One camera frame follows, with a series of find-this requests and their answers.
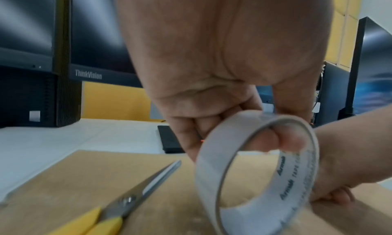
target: table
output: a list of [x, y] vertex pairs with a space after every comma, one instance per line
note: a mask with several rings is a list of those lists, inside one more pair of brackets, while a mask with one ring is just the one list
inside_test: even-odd
[[[158, 125], [165, 123], [81, 119], [62, 128], [0, 129], [0, 201], [76, 150], [163, 154]], [[392, 180], [380, 184], [392, 190]]]

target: packing tape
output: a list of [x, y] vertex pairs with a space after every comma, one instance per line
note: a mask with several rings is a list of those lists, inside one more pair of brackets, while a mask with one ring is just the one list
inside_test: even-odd
[[[304, 134], [299, 153], [280, 152], [276, 170], [260, 196], [244, 205], [221, 208], [226, 173], [237, 152], [263, 129], [283, 124]], [[319, 164], [319, 145], [312, 128], [290, 115], [242, 111], [219, 124], [204, 141], [196, 161], [196, 188], [217, 234], [279, 233], [309, 198]]]

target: hand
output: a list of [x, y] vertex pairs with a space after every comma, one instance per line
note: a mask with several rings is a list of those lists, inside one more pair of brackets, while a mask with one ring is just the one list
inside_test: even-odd
[[[198, 133], [206, 137], [241, 110], [261, 110], [255, 85], [272, 85], [278, 113], [310, 119], [331, 0], [116, 3], [138, 76], [194, 161]], [[265, 131], [259, 150], [297, 150], [280, 131]]]
[[392, 106], [316, 129], [320, 167], [311, 201], [346, 205], [355, 200], [351, 188], [392, 176], [391, 111]]

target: metal blade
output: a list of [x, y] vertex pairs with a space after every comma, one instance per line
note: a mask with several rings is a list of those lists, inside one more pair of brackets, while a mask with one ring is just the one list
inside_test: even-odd
[[126, 218], [143, 203], [173, 172], [181, 166], [181, 160], [169, 164], [131, 190], [110, 203], [99, 217], [99, 221], [119, 217]]

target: tape roll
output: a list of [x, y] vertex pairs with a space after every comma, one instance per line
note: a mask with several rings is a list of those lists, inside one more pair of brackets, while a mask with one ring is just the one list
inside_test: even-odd
[[[272, 179], [260, 196], [238, 207], [219, 207], [222, 184], [237, 152], [255, 134], [278, 124], [298, 129], [306, 146], [300, 153], [280, 152]], [[277, 234], [308, 201], [318, 164], [317, 138], [302, 119], [242, 111], [219, 124], [204, 141], [196, 161], [196, 188], [217, 234]]]

